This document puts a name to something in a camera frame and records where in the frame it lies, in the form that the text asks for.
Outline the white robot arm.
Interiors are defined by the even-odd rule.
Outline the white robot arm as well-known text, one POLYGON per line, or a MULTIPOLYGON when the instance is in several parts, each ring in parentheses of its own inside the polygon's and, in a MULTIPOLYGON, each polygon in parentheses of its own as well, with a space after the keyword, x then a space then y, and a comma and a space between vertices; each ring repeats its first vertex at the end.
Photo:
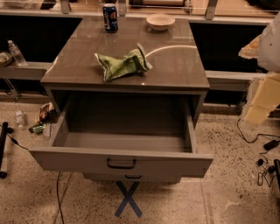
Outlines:
POLYGON ((238 55, 247 60, 256 59, 257 65, 267 71, 259 80, 243 117, 245 123, 256 126, 280 105, 280 12, 238 55))

